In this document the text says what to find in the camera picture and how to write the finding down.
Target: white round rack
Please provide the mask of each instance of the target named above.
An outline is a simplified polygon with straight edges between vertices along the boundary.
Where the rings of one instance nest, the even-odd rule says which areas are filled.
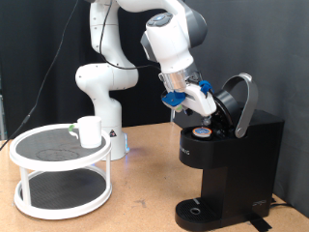
[[[10,158],[19,166],[21,181],[14,193],[16,207],[43,219],[74,218],[98,208],[112,192],[111,143],[102,131],[102,145],[84,149],[68,132],[70,124],[45,126],[18,136]],[[93,166],[106,158],[106,173]]]

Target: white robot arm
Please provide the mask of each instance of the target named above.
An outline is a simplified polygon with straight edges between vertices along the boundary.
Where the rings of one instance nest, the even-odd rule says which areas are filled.
[[[80,67],[75,80],[78,87],[92,99],[95,114],[102,119],[102,129],[116,134],[111,137],[113,160],[126,154],[126,136],[122,132],[121,105],[110,99],[108,93],[110,90],[133,87],[138,80],[137,70],[121,49],[117,16],[120,7],[129,12],[151,9],[167,11],[148,21],[141,41],[148,59],[161,66],[159,77],[168,92],[163,102],[178,112],[190,108],[202,116],[209,116],[215,111],[211,93],[208,89],[201,91],[199,82],[202,78],[188,51],[201,44],[207,34],[206,22],[200,14],[181,0],[86,1],[92,3],[90,28],[93,49],[112,66],[104,63]]]

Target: mug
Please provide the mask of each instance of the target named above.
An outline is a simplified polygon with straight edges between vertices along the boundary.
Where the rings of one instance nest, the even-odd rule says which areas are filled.
[[[78,134],[72,129],[77,125],[79,130],[79,141],[83,148],[97,148],[102,143],[101,119],[99,116],[86,116],[77,120],[77,124],[69,126],[69,133],[78,139]]]

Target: black cable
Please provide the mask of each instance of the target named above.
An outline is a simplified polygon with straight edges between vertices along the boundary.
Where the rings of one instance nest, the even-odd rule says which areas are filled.
[[[110,63],[109,61],[107,61],[105,59],[105,57],[102,55],[102,50],[101,50],[101,46],[102,46],[102,40],[103,40],[103,35],[104,35],[104,29],[105,29],[105,24],[106,24],[106,20],[107,20],[107,17],[108,17],[108,14],[110,12],[110,9],[112,7],[112,4],[113,4],[113,0],[110,0],[110,5],[109,5],[109,8],[107,10],[107,13],[106,13],[106,17],[104,19],[104,22],[103,22],[103,26],[102,26],[102,32],[100,34],[100,40],[99,40],[99,54],[100,54],[100,57],[102,58],[102,60],[104,62],[106,62],[107,64],[111,65],[112,67],[115,67],[117,69],[120,69],[120,70],[137,70],[137,69],[144,69],[144,68],[155,68],[157,70],[159,70],[161,72],[161,69],[158,68],[157,66],[154,66],[154,65],[147,65],[147,66],[138,66],[138,67],[134,67],[134,68],[124,68],[124,67],[119,67],[119,66],[116,66],[112,63]]]
[[[271,204],[270,205],[270,209],[272,209],[274,207],[277,207],[277,206],[287,206],[287,207],[292,207],[293,208],[293,206],[291,204],[289,204],[289,203],[282,203],[282,204]]]
[[[43,87],[44,83],[46,82],[46,78],[47,78],[47,76],[49,75],[51,68],[54,66],[55,61],[56,61],[57,58],[58,58],[59,52],[60,52],[61,47],[62,47],[62,43],[63,43],[63,41],[64,41],[64,37],[65,37],[65,33],[66,33],[66,30],[67,30],[67,27],[68,27],[68,25],[69,25],[69,22],[70,22],[71,17],[73,16],[73,13],[75,12],[75,9],[76,9],[76,6],[77,6],[77,4],[78,4],[78,1],[79,1],[79,0],[76,0],[76,3],[75,3],[75,5],[74,5],[74,8],[73,8],[72,12],[70,13],[70,17],[69,17],[69,19],[68,19],[68,21],[67,21],[67,24],[66,24],[66,26],[65,26],[64,32],[63,32],[63,34],[62,34],[62,39],[61,39],[61,41],[60,41],[59,48],[58,48],[58,50],[57,50],[57,53],[56,53],[56,55],[55,55],[55,57],[54,57],[54,59],[53,59],[51,65],[49,66],[49,69],[47,70],[47,73],[46,73],[45,77],[44,77],[44,80],[43,80],[43,82],[42,82],[40,91],[39,91],[38,96],[37,96],[37,100],[36,100],[35,106],[30,110],[30,112],[28,113],[28,115],[24,118],[24,120],[22,121],[22,123],[21,123],[21,125],[19,126],[19,128],[18,128],[18,129],[8,138],[8,140],[1,146],[0,151],[5,147],[5,145],[6,145],[12,138],[14,138],[14,136],[20,131],[20,129],[28,122],[28,120],[30,119],[32,113],[33,113],[33,112],[35,111],[35,109],[37,108],[37,105],[38,105],[38,102],[39,102],[39,98],[40,98],[40,95],[41,95],[41,91],[42,91],[42,87]]]

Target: coffee machine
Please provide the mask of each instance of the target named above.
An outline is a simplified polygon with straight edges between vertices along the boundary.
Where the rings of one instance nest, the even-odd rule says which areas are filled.
[[[230,94],[241,81],[247,86],[244,105]],[[176,223],[189,231],[213,229],[251,221],[268,231],[268,216],[284,121],[255,109],[258,89],[248,74],[230,78],[214,94],[217,111],[207,139],[195,136],[196,127],[181,132],[180,160],[203,169],[201,196],[176,207]]]

